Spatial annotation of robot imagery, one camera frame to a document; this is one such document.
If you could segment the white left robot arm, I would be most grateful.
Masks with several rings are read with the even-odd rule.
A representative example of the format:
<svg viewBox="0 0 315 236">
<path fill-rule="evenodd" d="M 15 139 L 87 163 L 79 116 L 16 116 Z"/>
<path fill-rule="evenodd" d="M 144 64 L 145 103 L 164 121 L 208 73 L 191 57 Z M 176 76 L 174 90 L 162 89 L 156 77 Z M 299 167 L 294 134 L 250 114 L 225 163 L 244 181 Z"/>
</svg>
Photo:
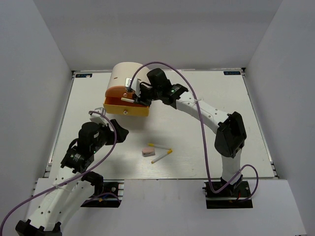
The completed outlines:
<svg viewBox="0 0 315 236">
<path fill-rule="evenodd" d="M 103 193 L 103 176 L 92 171 L 94 155 L 104 146 L 125 141 L 129 131 L 115 119 L 103 118 L 81 126 L 61 161 L 51 189 L 30 217 L 20 220 L 15 230 L 20 236 L 60 236 L 67 221 L 88 197 Z"/>
</svg>

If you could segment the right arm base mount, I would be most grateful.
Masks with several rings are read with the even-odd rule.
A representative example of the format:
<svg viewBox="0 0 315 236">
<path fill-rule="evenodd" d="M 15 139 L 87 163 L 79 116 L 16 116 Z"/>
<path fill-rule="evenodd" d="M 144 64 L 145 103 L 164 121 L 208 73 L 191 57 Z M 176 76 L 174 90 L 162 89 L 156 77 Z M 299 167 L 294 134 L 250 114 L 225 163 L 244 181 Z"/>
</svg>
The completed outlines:
<svg viewBox="0 0 315 236">
<path fill-rule="evenodd" d="M 250 186 L 247 181 L 242 181 L 236 190 L 231 193 L 228 188 L 220 193 L 213 193 L 209 183 L 204 182 L 202 187 L 205 193 L 207 209 L 246 209 L 253 208 L 252 200 L 245 199 L 250 196 Z"/>
</svg>

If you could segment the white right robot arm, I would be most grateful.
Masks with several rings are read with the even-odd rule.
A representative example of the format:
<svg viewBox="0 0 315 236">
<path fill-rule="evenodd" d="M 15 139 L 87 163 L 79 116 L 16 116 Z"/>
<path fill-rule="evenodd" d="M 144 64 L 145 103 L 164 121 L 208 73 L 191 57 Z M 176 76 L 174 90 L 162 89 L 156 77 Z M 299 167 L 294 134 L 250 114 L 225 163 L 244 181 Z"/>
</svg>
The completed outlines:
<svg viewBox="0 0 315 236">
<path fill-rule="evenodd" d="M 163 104 L 191 115 L 200 122 L 202 143 L 207 175 L 210 174 L 205 127 L 215 134 L 215 149 L 222 160 L 222 187 L 213 190 L 214 193 L 223 191 L 228 196 L 234 196 L 240 190 L 243 180 L 240 167 L 240 157 L 247 134 L 242 116 L 238 112 L 231 114 L 220 111 L 197 96 L 190 84 L 172 84 L 160 68 L 147 73 L 148 82 L 133 81 L 145 66 L 138 68 L 130 80 L 128 90 L 134 90 L 133 99 L 141 105 L 151 105 L 152 101 L 160 100 Z"/>
</svg>

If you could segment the yellow drawer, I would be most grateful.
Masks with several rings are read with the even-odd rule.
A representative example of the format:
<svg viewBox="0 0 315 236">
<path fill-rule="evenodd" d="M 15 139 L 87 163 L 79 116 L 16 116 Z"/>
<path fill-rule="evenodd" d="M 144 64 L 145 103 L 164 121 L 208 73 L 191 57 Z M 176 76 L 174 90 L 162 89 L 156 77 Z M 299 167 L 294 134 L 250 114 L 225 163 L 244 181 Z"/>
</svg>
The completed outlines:
<svg viewBox="0 0 315 236">
<path fill-rule="evenodd" d="M 149 107 L 135 103 L 122 101 L 120 98 L 107 97 L 104 101 L 104 109 L 109 114 L 125 115 L 124 111 L 128 111 L 127 116 L 147 117 L 149 115 Z"/>
</svg>

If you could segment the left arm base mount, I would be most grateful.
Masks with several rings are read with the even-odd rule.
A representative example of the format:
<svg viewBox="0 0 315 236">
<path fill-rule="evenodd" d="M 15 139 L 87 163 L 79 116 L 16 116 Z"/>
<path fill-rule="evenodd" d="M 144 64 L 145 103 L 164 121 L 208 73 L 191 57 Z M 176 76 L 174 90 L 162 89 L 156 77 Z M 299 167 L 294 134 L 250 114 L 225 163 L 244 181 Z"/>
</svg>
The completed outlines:
<svg viewBox="0 0 315 236">
<path fill-rule="evenodd" d="M 105 180 L 101 187 L 89 197 L 81 207 L 88 208 L 118 208 L 123 199 L 124 181 Z"/>
</svg>

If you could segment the orange top drawer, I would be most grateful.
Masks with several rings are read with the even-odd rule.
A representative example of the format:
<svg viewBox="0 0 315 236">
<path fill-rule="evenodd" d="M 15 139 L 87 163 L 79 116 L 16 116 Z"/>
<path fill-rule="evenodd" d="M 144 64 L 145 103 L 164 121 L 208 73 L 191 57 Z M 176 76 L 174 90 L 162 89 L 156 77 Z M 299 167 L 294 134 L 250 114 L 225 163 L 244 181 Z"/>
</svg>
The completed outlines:
<svg viewBox="0 0 315 236">
<path fill-rule="evenodd" d="M 125 86 L 113 86 L 113 87 L 108 87 L 105 93 L 105 97 L 111 97 L 111 98 L 122 98 L 123 94 L 127 93 L 128 99 L 132 99 L 133 93 L 127 92 Z"/>
</svg>

